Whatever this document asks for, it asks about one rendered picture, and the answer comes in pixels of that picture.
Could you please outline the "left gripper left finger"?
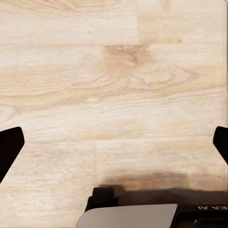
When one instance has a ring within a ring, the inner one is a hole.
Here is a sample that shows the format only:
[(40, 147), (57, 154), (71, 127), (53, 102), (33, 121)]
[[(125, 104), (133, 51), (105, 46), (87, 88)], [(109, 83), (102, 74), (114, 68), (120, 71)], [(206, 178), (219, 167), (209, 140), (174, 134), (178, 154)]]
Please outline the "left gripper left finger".
[(0, 183), (25, 144), (20, 126), (0, 132)]

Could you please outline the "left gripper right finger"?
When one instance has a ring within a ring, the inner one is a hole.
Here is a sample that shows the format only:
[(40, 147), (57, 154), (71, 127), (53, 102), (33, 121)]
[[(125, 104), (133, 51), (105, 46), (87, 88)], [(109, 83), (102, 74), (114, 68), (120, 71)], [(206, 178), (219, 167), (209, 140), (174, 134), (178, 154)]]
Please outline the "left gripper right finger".
[(222, 126), (216, 128), (213, 144), (228, 165), (228, 128)]

